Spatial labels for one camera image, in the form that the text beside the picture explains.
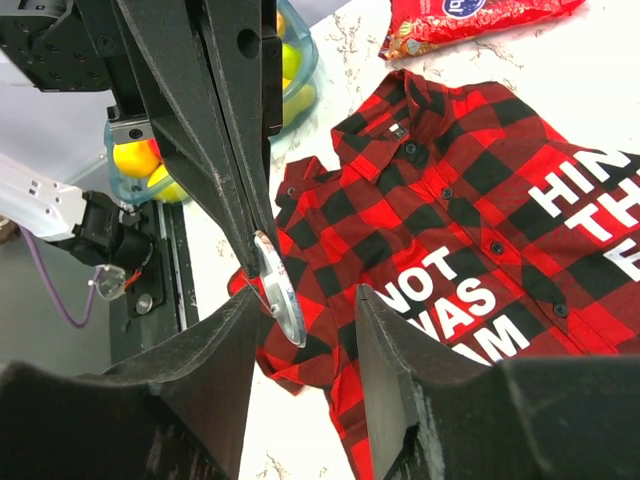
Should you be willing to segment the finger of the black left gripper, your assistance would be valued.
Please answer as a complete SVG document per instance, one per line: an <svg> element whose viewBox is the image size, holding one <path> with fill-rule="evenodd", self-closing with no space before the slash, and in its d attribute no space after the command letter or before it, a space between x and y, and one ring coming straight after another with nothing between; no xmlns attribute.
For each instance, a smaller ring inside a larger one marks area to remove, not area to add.
<svg viewBox="0 0 640 480"><path fill-rule="evenodd" d="M222 136L231 149L234 187L223 203L237 213L222 220L240 260L259 258L259 232L275 238L269 200L270 137L282 127L282 43L276 34L274 1L190 1L213 82Z"/></svg>

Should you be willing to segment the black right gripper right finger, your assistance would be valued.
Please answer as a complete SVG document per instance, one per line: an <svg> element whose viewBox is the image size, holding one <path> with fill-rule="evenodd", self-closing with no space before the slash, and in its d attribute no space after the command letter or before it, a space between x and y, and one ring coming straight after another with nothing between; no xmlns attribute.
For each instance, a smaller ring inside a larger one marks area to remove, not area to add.
<svg viewBox="0 0 640 480"><path fill-rule="evenodd" d="M378 479L635 479L639 360L478 364L362 285L356 333Z"/></svg>

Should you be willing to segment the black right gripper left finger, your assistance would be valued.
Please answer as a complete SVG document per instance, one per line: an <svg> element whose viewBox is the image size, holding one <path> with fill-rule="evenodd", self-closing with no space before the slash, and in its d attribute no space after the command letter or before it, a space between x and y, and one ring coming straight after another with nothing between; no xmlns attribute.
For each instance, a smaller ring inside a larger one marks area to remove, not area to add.
<svg viewBox="0 0 640 480"><path fill-rule="evenodd" d="M257 346L243 290L207 319L100 375L1 368L5 479L234 479Z"/></svg>

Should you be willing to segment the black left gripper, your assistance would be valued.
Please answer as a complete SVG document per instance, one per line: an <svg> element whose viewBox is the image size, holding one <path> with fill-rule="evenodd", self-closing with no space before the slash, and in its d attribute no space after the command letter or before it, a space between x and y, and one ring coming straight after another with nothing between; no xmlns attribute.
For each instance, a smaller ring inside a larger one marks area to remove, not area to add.
<svg viewBox="0 0 640 480"><path fill-rule="evenodd" d="M1 51L42 92L109 90L112 138L151 127L171 176L220 226L239 211L222 200L231 149L189 2L3 1ZM258 259L238 260L258 275Z"/></svg>

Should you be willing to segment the clear round sticker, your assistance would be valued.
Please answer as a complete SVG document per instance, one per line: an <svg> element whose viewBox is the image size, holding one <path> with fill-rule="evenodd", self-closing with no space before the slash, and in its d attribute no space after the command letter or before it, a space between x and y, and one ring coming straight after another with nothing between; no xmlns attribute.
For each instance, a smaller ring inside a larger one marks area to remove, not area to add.
<svg viewBox="0 0 640 480"><path fill-rule="evenodd" d="M296 347L304 348L307 329L300 303L280 254L269 237L260 230L254 233L260 280L269 304L269 313L278 323L286 339Z"/></svg>

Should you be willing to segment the red black plaid shirt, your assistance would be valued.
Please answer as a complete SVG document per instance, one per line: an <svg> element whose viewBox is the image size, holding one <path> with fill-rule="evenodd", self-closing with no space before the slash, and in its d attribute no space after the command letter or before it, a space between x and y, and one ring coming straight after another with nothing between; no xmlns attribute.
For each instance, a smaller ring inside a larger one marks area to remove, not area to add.
<svg viewBox="0 0 640 480"><path fill-rule="evenodd" d="M355 327L369 285L419 334L484 365L639 350L639 158L569 143L497 82L389 73L331 132L340 160L289 163L275 223L307 328L269 315L257 361L325 393L373 475Z"/></svg>

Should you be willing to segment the orange mandarin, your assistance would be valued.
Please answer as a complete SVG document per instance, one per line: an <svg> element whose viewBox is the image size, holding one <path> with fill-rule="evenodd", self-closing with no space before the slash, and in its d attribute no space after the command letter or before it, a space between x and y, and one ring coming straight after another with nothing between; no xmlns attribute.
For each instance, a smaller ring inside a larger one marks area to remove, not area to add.
<svg viewBox="0 0 640 480"><path fill-rule="evenodd" d="M287 24L284 16L279 10L276 11L276 32L279 38L283 39L286 35Z"/></svg>

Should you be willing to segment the green lime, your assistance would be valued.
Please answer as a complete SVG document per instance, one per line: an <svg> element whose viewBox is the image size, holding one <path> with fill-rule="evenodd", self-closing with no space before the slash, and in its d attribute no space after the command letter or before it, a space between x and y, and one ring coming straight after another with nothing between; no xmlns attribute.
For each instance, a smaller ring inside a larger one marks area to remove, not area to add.
<svg viewBox="0 0 640 480"><path fill-rule="evenodd" d="M282 44L282 76L293 80L302 64L302 53L289 43Z"/></svg>

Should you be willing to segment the teal plastic fruit tray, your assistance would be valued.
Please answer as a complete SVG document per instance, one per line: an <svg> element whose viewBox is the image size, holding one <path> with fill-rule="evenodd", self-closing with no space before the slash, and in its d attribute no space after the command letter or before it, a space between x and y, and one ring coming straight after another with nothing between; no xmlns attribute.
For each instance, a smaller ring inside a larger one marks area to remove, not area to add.
<svg viewBox="0 0 640 480"><path fill-rule="evenodd" d="M318 100L315 71L318 50L307 24L288 1L277 3L277 35L282 41L282 129L271 138L273 144L294 131L310 116ZM109 127L105 128L104 143L109 166L109 183L115 197L130 205L150 200L182 203L188 194L171 179L165 168L159 167L145 177L134 177L117 166L122 155L114 143Z"/></svg>

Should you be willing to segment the red candy bag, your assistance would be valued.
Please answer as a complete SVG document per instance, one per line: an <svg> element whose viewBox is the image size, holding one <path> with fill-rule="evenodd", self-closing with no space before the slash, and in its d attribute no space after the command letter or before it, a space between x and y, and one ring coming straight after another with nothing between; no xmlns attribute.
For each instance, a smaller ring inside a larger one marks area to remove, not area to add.
<svg viewBox="0 0 640 480"><path fill-rule="evenodd" d="M401 0L379 57L393 61L512 28L570 15L582 0Z"/></svg>

